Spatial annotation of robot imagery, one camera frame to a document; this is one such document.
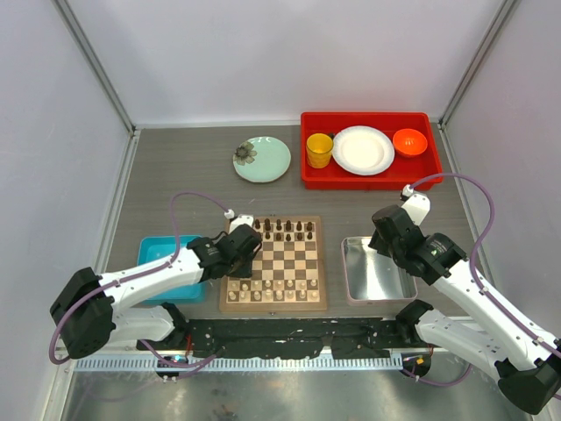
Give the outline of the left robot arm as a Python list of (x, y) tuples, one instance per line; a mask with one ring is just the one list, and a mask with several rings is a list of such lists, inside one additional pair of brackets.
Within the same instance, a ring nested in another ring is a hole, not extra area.
[(50, 315), (56, 328), (49, 345), (52, 363), (62, 341), (68, 358), (87, 357), (110, 343), (144, 340), (166, 349), (180, 348), (187, 337), (182, 313), (172, 304), (143, 307), (148, 299), (171, 289), (219, 280), (250, 267), (262, 237), (241, 224), (215, 239), (200, 237), (178, 246), (175, 253), (116, 273), (97, 275), (92, 268), (73, 274), (54, 300)]

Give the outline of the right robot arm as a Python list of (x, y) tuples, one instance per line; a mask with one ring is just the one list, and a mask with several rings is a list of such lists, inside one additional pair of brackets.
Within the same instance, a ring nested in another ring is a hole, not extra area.
[(397, 339), (405, 346), (423, 341), (455, 353), (495, 380), (517, 408), (539, 414), (560, 390), (560, 339), (471, 268), (453, 240), (442, 233), (423, 234), (405, 207), (388, 206), (372, 221), (372, 249), (448, 296), (481, 328), (475, 331), (415, 300), (396, 317)]

